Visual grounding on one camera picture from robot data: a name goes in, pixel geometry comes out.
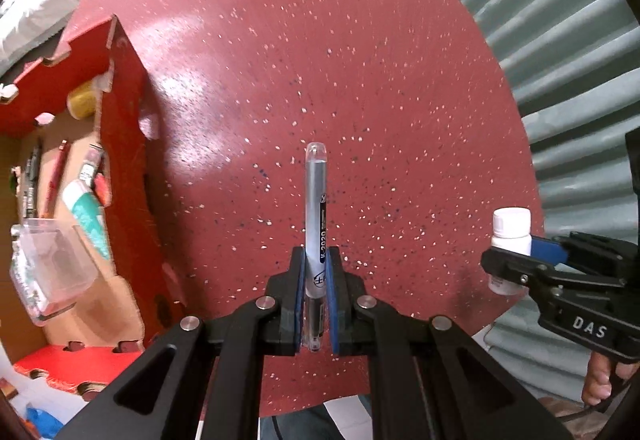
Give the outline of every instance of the red table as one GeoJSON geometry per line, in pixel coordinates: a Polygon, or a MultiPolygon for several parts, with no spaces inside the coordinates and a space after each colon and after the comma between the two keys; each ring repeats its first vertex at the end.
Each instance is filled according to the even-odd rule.
{"type": "MultiPolygon", "coordinates": [[[[304,242],[305,144],[329,154],[329,244],[367,290],[473,333],[513,299],[479,266],[492,211],[542,211],[511,92],[459,0],[82,0],[150,74],[148,200],[190,311],[259,296],[304,242]]],[[[367,391],[363,359],[267,359],[261,413],[367,391]]]]}

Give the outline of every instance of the triangular cutout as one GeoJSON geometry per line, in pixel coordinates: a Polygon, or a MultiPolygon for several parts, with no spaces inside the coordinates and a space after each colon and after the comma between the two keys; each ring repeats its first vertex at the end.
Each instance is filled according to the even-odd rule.
{"type": "Polygon", "coordinates": [[[142,415],[150,414],[154,410],[174,356],[175,348],[168,346],[162,350],[145,370],[138,373],[116,394],[116,404],[142,415]]]}
{"type": "Polygon", "coordinates": [[[478,409],[493,413],[515,402],[515,397],[503,383],[495,378],[466,348],[456,351],[458,362],[465,372],[470,393],[478,409]]]}

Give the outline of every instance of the red pen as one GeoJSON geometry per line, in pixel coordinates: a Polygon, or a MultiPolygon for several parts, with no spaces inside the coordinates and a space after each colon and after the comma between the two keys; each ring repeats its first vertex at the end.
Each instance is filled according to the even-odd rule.
{"type": "Polygon", "coordinates": [[[60,144],[58,148],[56,164],[53,167],[53,173],[49,180],[49,188],[47,189],[43,218],[53,218],[53,211],[56,208],[56,198],[58,197],[58,188],[60,187],[60,181],[62,181],[62,175],[65,172],[66,157],[69,155],[70,147],[68,141],[62,141],[62,144],[60,144]]]}

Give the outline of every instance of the white bottle cap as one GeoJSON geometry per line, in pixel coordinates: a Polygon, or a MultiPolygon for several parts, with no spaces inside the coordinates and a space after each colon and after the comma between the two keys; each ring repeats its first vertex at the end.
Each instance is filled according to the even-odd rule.
{"type": "Polygon", "coordinates": [[[503,207],[494,211],[494,236],[522,238],[531,232],[531,211],[524,207],[503,207]]]}
{"type": "Polygon", "coordinates": [[[78,199],[84,193],[88,192],[89,188],[82,180],[72,180],[62,191],[62,201],[64,202],[65,206],[71,211],[71,208],[76,205],[78,199]]]}

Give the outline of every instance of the silver pen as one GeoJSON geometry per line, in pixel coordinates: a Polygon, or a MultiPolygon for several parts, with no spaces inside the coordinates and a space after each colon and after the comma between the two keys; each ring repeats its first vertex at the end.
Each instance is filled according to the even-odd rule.
{"type": "Polygon", "coordinates": [[[326,273],[326,148],[310,143],[305,156],[305,331],[304,344],[320,349],[326,273]]]}

